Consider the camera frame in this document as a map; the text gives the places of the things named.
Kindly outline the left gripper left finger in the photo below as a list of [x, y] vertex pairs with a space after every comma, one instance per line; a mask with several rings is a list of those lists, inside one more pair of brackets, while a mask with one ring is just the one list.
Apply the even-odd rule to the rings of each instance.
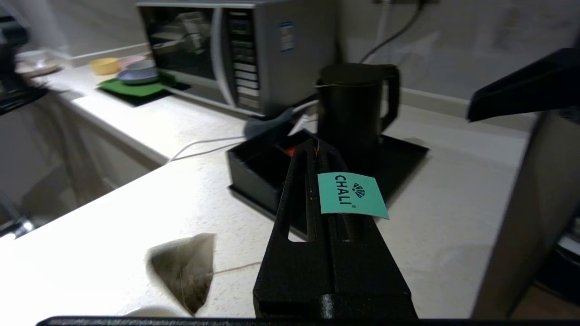
[[331, 291], [327, 232], [320, 212], [314, 141], [296, 147], [256, 283], [257, 318], [319, 317]]

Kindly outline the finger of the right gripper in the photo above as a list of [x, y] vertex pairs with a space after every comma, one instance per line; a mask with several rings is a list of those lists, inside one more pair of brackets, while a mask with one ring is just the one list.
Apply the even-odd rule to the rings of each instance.
[[559, 49], [476, 91], [468, 122], [578, 106], [580, 52]]

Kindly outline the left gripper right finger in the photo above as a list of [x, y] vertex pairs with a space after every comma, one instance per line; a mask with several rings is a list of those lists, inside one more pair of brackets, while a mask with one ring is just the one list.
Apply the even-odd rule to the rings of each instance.
[[387, 217], [374, 178], [350, 173], [339, 151], [318, 146], [319, 207], [327, 232], [335, 292], [352, 295], [410, 295], [376, 218]]

